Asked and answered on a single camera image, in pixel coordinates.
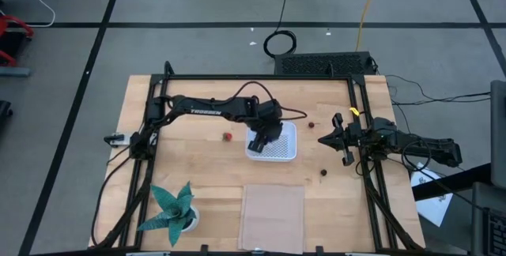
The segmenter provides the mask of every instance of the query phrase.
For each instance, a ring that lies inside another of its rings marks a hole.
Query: gray floor
[[[3,0],[2,10],[26,21],[50,14],[36,0]],[[57,22],[100,22],[108,0],[46,0]],[[490,22],[505,22],[504,0],[478,0]],[[365,0],[287,0],[285,21],[357,22]],[[111,22],[276,21],[282,0],[117,0]],[[373,0],[367,21],[478,22],[469,0]],[[355,28],[291,28],[297,53],[352,51]],[[110,149],[102,141],[117,125],[127,78],[159,73],[169,60],[177,73],[272,73],[262,50],[272,28],[110,28],[86,89],[55,188],[32,253],[86,247]],[[506,30],[493,30],[506,47]],[[0,78],[0,99],[16,112],[0,137],[0,247],[17,254],[58,144],[97,30],[37,29],[20,64],[30,78]],[[272,41],[273,52],[289,42]],[[430,96],[484,92],[504,80],[481,29],[366,28],[361,50],[370,51],[381,74],[419,82]],[[416,85],[389,77],[397,101],[422,97]],[[489,161],[489,103],[404,107],[410,129],[420,135],[453,137],[463,150],[463,168]],[[398,124],[406,125],[395,109]],[[444,174],[458,170],[431,164]],[[437,241],[429,244],[438,247]]]

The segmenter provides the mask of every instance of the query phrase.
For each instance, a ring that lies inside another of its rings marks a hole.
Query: artificial plant
[[[152,219],[145,221],[138,227],[140,231],[168,228],[168,240],[174,246],[184,229],[196,216],[193,209],[190,209],[191,194],[190,182],[181,189],[177,198],[166,191],[166,189],[151,185],[153,196],[163,212]]]

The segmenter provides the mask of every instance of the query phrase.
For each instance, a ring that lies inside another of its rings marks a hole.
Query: white pot
[[[198,213],[198,209],[193,205],[190,205],[190,209],[193,209],[196,217],[192,219],[190,225],[187,228],[184,228],[181,232],[191,232],[197,227],[198,220],[200,220],[200,213]]]

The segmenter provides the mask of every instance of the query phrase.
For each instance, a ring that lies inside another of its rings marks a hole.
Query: plant pot
[[[185,224],[181,232],[191,232],[197,227],[198,221],[200,220],[200,213],[198,213],[198,209],[193,205],[190,206],[190,209],[195,212],[196,218],[192,219],[190,223]]]

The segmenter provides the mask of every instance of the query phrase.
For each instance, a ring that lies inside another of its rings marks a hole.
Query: yellow cable
[[[367,13],[367,9],[369,9],[370,4],[371,0],[367,0],[367,2],[365,3],[364,11],[362,12],[361,24],[358,27],[357,46],[355,47],[355,51],[358,51],[358,47],[361,45],[362,24],[364,23],[365,14]]]

